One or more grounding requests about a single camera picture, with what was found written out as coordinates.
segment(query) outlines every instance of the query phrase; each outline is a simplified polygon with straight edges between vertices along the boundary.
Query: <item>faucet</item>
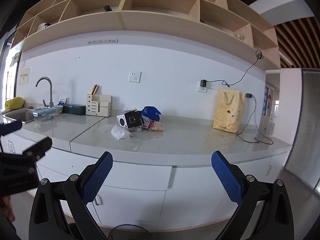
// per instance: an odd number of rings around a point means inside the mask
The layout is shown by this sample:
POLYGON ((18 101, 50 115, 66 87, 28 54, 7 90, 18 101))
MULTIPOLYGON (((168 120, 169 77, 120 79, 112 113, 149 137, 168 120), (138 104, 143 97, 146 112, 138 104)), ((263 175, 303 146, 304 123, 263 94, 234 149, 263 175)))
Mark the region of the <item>faucet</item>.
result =
POLYGON ((52 82, 51 82, 50 78, 48 78, 48 77, 41 77, 41 78, 39 78, 38 81, 37 81, 37 83, 36 83, 36 87, 38 86, 39 82, 40 82, 41 80, 43 80, 43 79, 47 80, 47 81, 49 82, 49 84, 50 84, 50 103, 49 103, 49 107, 53 107, 53 101, 52 101, 52 82))

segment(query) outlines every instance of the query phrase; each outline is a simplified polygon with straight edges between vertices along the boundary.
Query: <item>blue textured rubber pad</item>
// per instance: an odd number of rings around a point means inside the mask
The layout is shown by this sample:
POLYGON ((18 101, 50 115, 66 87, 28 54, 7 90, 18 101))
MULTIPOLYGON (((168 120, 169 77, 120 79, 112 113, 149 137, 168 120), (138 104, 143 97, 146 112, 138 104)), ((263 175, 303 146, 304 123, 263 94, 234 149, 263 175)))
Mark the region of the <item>blue textured rubber pad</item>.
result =
POLYGON ((113 164, 112 155, 109 153, 99 163, 82 188, 82 202, 87 205, 93 202, 97 196, 103 182, 106 180, 113 164))
POLYGON ((239 206, 242 203, 242 186, 217 152, 211 156, 211 165, 230 200, 239 206))

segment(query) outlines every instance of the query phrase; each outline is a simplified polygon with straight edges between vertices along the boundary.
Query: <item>chopsticks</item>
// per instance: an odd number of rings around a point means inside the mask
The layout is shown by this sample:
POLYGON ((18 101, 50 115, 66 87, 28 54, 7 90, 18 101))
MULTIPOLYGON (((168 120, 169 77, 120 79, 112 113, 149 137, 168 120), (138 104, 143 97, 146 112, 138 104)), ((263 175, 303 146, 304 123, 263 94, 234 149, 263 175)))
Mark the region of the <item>chopsticks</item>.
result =
POLYGON ((98 85, 94 85, 94 86, 93 86, 92 91, 91 91, 91 94, 92 94, 92 95, 95 95, 95 94, 96 94, 96 92, 97 92, 97 90, 98 90, 98 87, 99 87, 98 85))

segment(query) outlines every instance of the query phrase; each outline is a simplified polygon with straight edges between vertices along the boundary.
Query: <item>human hand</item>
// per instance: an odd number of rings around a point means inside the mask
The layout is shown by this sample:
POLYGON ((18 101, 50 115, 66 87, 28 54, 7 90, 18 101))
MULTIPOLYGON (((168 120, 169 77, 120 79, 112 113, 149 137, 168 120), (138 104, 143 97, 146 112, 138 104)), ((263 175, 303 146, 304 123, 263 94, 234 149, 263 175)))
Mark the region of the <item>human hand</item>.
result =
POLYGON ((11 196, 0 197, 0 210, 2 211, 2 214, 11 222, 16 219, 12 210, 11 196))

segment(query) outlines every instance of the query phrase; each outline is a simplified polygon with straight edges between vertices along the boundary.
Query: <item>clear plastic container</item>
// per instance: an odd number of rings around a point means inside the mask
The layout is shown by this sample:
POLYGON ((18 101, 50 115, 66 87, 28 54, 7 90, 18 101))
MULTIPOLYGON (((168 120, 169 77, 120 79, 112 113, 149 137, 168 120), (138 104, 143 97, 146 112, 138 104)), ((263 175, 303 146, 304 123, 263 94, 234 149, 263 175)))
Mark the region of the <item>clear plastic container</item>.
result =
POLYGON ((34 110, 32 113, 35 121, 45 122, 54 118, 56 109, 54 107, 46 107, 34 110))

